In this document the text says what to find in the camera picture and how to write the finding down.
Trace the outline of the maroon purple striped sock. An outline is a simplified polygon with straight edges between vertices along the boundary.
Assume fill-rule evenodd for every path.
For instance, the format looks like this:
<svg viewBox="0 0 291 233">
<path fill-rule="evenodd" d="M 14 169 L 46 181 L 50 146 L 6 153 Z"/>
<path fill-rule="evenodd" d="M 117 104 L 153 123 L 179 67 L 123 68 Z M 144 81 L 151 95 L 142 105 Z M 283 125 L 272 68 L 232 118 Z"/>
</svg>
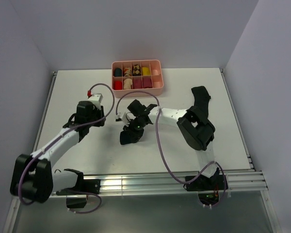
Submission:
<svg viewBox="0 0 291 233">
<path fill-rule="evenodd" d="M 152 79 L 151 77 L 143 77 L 143 88 L 152 88 Z"/>
</svg>

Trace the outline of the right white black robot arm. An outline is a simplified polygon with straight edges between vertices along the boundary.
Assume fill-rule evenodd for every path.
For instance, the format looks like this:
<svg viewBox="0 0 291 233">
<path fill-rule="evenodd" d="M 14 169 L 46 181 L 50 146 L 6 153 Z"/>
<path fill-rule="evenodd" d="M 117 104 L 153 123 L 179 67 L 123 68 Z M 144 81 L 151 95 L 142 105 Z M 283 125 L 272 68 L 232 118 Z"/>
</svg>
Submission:
<svg viewBox="0 0 291 233">
<path fill-rule="evenodd" d="M 215 127 L 201 109 L 197 106 L 192 106 L 187 110 L 162 108 L 158 104 L 145 106 L 138 100 L 134 100 L 128 106 L 128 110 L 135 116 L 134 119 L 128 118 L 125 113 L 117 114 L 117 119 L 124 122 L 123 130 L 120 133 L 122 146 L 138 142 L 144 134 L 144 127 L 153 124 L 163 164 L 174 180 L 182 184 L 199 181 L 205 189 L 211 189 L 216 185 L 220 166 L 215 162 L 211 145 L 214 140 Z M 185 142 L 197 152 L 198 162 L 203 167 L 193 178 L 182 181 L 169 168 L 159 138 L 159 123 L 178 128 Z"/>
</svg>

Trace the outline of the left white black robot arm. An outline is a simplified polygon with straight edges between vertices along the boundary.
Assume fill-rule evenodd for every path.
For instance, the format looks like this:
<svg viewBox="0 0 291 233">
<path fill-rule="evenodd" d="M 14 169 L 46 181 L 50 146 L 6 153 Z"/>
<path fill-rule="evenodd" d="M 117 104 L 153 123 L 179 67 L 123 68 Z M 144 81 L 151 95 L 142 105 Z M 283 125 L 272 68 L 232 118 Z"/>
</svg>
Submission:
<svg viewBox="0 0 291 233">
<path fill-rule="evenodd" d="M 44 203 L 53 192 L 67 190 L 74 194 L 87 192 L 81 171 L 66 168 L 62 175 L 52 173 L 52 167 L 73 146 L 81 142 L 91 127 L 105 123 L 104 109 L 99 100 L 83 100 L 60 132 L 41 149 L 17 157 L 10 193 L 31 203 Z"/>
</svg>

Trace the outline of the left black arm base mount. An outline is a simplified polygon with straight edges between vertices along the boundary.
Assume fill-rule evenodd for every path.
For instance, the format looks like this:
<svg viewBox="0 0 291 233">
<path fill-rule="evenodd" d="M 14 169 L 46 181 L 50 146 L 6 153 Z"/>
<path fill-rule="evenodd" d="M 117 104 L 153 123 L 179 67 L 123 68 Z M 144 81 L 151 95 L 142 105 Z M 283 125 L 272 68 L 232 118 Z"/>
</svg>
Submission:
<svg viewBox="0 0 291 233">
<path fill-rule="evenodd" d="M 68 211 L 76 214 L 89 214 L 100 208 L 102 198 L 99 196 L 101 179 L 85 179 L 82 181 L 80 187 L 67 188 L 56 191 L 57 196 L 66 196 L 66 207 Z M 89 200 L 89 197 L 96 197 L 98 204 L 92 210 L 81 211 Z"/>
</svg>

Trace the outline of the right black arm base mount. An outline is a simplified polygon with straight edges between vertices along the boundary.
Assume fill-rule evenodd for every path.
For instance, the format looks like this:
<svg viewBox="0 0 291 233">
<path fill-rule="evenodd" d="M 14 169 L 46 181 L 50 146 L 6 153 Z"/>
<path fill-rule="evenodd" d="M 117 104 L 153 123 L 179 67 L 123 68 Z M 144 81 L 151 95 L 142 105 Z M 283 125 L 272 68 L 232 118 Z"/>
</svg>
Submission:
<svg viewBox="0 0 291 233">
<path fill-rule="evenodd" d="M 211 178 L 200 175 L 194 182 L 184 184 L 183 187 L 189 192 L 203 192 L 198 194 L 199 200 L 205 205 L 214 205 L 220 199 L 219 191 L 224 191 L 228 185 L 224 175 L 214 174 Z"/>
</svg>

